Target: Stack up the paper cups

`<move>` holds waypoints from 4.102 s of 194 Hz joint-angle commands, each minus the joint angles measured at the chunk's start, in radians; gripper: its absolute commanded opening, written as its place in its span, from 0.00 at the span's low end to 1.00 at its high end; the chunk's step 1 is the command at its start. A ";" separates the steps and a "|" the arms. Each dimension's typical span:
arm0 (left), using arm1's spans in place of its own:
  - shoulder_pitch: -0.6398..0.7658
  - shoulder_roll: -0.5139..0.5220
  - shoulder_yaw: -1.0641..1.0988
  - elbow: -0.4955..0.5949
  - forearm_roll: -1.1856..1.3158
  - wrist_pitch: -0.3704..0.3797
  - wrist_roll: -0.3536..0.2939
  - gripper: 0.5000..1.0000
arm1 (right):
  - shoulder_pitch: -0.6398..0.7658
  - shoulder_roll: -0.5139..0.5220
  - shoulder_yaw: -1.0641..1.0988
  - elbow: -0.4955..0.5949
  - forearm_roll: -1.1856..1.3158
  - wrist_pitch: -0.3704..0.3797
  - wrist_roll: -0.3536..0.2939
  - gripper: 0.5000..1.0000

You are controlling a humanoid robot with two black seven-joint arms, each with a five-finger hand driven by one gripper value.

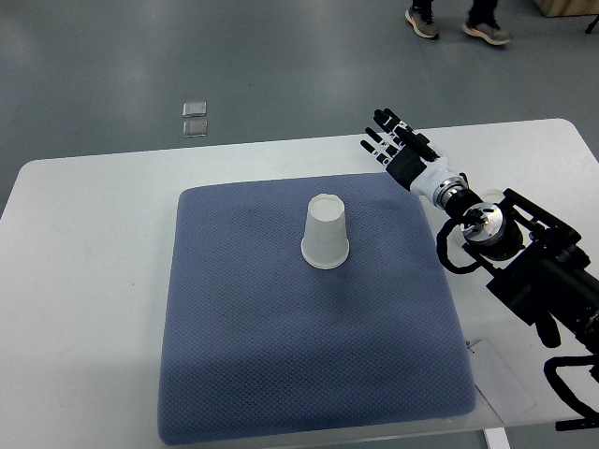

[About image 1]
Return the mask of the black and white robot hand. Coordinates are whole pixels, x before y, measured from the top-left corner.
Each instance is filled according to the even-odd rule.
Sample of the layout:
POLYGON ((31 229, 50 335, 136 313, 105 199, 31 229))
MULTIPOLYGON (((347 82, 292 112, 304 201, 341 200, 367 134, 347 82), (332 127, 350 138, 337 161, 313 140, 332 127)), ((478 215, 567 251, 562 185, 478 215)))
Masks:
POLYGON ((402 188, 424 196, 443 210, 450 196, 466 187, 464 178, 449 168, 428 138, 415 132, 390 109, 378 109, 374 122, 382 130, 365 129, 368 139, 360 142, 402 188))

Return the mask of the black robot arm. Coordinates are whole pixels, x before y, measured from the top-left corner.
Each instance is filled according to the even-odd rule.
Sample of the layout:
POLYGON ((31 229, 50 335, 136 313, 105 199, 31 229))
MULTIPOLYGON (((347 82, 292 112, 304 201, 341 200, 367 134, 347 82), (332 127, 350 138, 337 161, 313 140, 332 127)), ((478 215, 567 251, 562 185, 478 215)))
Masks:
POLYGON ((598 377, 598 281, 578 247, 581 236, 532 201, 506 189, 498 203, 472 191, 462 176, 443 181, 433 203, 448 220, 436 238, 441 264, 454 274, 485 269, 488 290, 529 326, 548 348, 561 344, 565 326, 587 349, 586 355, 556 356, 544 364, 558 397, 579 414, 561 421, 559 431, 598 426, 598 412, 577 398, 560 377, 560 368, 588 367, 598 377))

